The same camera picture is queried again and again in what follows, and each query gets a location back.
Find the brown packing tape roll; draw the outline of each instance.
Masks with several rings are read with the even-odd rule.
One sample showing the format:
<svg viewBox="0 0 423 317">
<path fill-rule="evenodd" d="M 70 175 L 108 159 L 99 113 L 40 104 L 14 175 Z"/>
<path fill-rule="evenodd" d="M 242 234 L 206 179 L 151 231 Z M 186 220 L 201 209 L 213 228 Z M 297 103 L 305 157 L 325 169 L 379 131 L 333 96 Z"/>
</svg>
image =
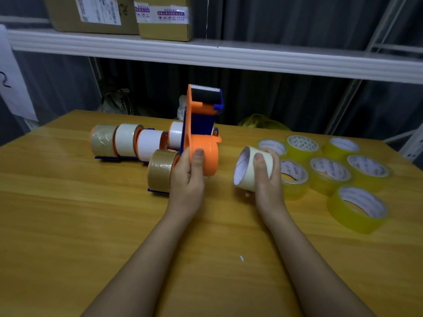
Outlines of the brown packing tape roll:
<svg viewBox="0 0 423 317">
<path fill-rule="evenodd" d="M 93 154 L 98 157 L 117 157 L 114 137 L 117 126 L 96 125 L 90 134 L 90 144 Z"/>
<path fill-rule="evenodd" d="M 148 188 L 156 192 L 170 192 L 172 170 L 178 160 L 179 152 L 157 149 L 148 164 Z"/>
</svg>

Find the wooden table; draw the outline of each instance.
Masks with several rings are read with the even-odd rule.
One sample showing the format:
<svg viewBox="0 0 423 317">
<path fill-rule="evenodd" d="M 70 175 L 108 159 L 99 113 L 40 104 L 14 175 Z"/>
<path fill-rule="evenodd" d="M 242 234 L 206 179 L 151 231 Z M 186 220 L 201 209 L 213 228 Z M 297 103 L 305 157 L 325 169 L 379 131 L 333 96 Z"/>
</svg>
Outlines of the wooden table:
<svg viewBox="0 0 423 317">
<path fill-rule="evenodd" d="M 163 215 L 147 167 L 94 159 L 96 124 L 172 120 L 73 111 L 0 148 L 0 315 L 79 316 Z M 239 153 L 287 131 L 219 126 L 219 170 L 185 234 L 160 299 L 160 316 L 299 316 L 272 238 L 233 185 Z M 309 134 L 323 145 L 328 136 Z M 378 193 L 391 219 L 371 235 L 338 224 L 327 197 L 287 202 L 325 260 L 378 316 L 423 314 L 423 172 L 380 141 L 356 139 L 395 173 Z"/>
</svg>

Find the white paper scrap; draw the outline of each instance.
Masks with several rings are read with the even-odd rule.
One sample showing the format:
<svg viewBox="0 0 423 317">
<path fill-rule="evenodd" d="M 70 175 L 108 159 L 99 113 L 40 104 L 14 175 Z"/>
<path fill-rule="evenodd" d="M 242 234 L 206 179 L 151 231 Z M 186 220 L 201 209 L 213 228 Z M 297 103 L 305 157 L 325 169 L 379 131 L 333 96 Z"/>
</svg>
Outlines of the white paper scrap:
<svg viewBox="0 0 423 317">
<path fill-rule="evenodd" d="M 0 95 L 11 113 L 38 121 L 3 24 L 0 24 Z"/>
</svg>

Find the right hand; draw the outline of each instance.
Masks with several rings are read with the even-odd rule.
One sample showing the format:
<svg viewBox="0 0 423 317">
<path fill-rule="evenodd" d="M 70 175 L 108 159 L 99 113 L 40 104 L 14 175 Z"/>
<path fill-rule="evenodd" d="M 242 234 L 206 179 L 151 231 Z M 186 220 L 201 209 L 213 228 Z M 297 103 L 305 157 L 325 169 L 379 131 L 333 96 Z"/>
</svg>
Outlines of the right hand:
<svg viewBox="0 0 423 317">
<path fill-rule="evenodd" d="M 276 217 L 289 215 L 283 199 L 279 155 L 271 149 L 263 149 L 272 155 L 273 170 L 270 178 L 263 154 L 254 155 L 254 180 L 256 182 L 256 207 L 268 226 Z"/>
</svg>

